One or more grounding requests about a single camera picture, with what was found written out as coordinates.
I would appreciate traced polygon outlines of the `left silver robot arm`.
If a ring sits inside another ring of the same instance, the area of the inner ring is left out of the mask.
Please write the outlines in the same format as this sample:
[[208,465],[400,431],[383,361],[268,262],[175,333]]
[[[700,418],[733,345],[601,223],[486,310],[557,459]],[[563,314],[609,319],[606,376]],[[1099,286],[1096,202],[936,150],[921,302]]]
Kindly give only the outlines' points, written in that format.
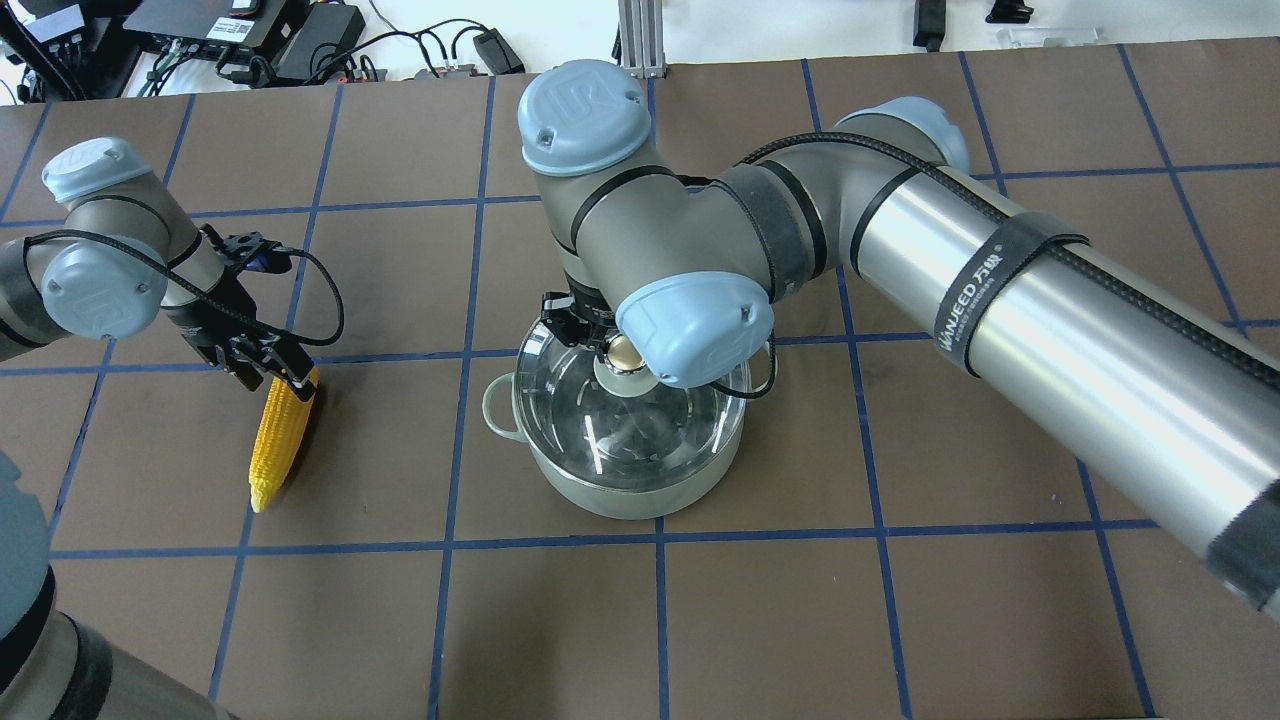
[[[308,429],[314,340],[259,320],[246,272],[284,274],[300,249],[197,225],[123,138],[90,138],[42,170],[64,223],[3,246],[3,357],[68,336],[120,340],[168,316],[247,389],[271,379],[250,460],[250,506],[282,491]],[[49,524],[3,460],[3,716],[228,719],[230,712],[58,609]]]

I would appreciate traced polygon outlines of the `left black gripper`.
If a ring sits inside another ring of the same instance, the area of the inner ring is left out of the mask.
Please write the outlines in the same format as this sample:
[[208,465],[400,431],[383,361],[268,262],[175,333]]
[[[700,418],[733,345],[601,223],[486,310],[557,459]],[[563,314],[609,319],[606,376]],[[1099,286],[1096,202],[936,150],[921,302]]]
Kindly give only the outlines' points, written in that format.
[[257,305],[241,283],[246,272],[236,275],[225,264],[221,243],[228,237],[214,228],[197,229],[196,241],[173,270],[202,295],[170,282],[177,296],[165,299],[165,315],[207,365],[236,377],[247,391],[257,391],[269,374],[308,404],[317,392],[317,368],[301,343],[285,338],[283,331],[251,324],[257,319]]

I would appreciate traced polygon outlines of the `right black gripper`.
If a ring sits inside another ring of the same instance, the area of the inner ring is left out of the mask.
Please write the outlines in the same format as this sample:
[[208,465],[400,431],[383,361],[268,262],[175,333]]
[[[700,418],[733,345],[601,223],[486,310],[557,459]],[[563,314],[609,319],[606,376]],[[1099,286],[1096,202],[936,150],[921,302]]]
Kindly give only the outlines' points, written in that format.
[[564,347],[585,351],[607,351],[623,334],[603,296],[577,286],[543,293],[540,324]]

